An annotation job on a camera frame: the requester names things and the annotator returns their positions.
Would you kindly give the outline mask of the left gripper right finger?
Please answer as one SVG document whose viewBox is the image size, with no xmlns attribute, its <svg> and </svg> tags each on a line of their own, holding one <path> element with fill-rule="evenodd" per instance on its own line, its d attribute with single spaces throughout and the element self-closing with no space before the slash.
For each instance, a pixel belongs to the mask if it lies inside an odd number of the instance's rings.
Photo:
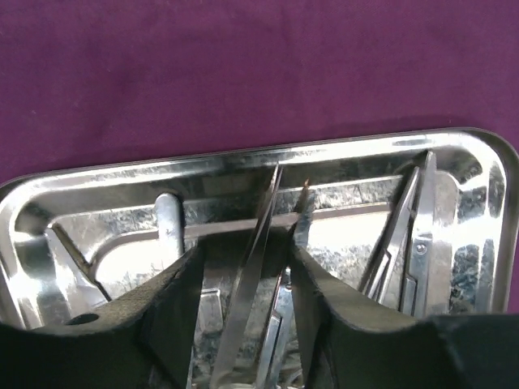
<svg viewBox="0 0 519 389">
<path fill-rule="evenodd" d="M 291 246 L 306 388 L 516 388 L 518 317 L 417 320 L 369 299 Z"/>
</svg>

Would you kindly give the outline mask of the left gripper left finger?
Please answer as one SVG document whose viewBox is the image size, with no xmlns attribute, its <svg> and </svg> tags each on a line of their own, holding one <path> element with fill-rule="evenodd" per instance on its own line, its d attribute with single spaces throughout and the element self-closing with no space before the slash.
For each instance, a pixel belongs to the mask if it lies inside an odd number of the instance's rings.
<svg viewBox="0 0 519 389">
<path fill-rule="evenodd" d="M 158 276 L 63 325 L 1 326 L 3 388 L 184 388 L 204 278 L 189 250 Z"/>
</svg>

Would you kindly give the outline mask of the pointed steel tweezers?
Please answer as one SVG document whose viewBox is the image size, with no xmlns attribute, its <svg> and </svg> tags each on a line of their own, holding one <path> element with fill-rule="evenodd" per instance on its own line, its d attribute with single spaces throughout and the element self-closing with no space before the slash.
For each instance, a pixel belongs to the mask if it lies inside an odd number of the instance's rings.
<svg viewBox="0 0 519 389">
<path fill-rule="evenodd" d="M 289 244 L 307 244 L 310 210 L 309 181 L 303 184 L 294 207 L 297 219 L 289 230 Z M 279 379 L 285 363 L 287 345 L 290 343 L 294 305 L 289 261 L 281 262 L 280 274 L 272 296 L 268 322 L 258 358 L 254 388 L 280 388 Z"/>
<path fill-rule="evenodd" d="M 242 266 L 235 277 L 230 294 L 229 309 L 209 382 L 211 388 L 220 387 L 226 376 L 232 372 L 238 351 L 242 346 L 247 321 L 260 282 L 272 211 L 282 172 L 283 167 L 280 165 L 273 170 L 272 179 L 259 210 L 257 223 L 247 244 Z"/>
</svg>

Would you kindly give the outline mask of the steel serrated forceps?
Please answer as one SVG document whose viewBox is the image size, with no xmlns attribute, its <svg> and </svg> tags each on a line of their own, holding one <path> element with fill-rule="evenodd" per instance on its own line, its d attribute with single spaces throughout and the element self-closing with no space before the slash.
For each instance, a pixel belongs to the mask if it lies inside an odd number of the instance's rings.
<svg viewBox="0 0 519 389">
<path fill-rule="evenodd" d="M 88 312 L 113 300 L 97 280 L 98 264 L 91 264 L 57 223 L 46 231 L 56 271 L 56 282 L 72 317 Z"/>
</svg>

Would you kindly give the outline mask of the purple cloth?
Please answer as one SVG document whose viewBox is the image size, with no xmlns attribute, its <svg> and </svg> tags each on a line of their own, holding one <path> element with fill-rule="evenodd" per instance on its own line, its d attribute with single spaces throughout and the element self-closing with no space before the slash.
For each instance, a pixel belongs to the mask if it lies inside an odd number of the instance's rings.
<svg viewBox="0 0 519 389">
<path fill-rule="evenodd" d="M 4 1 L 1 179 L 444 126 L 518 141 L 515 1 Z"/>
</svg>

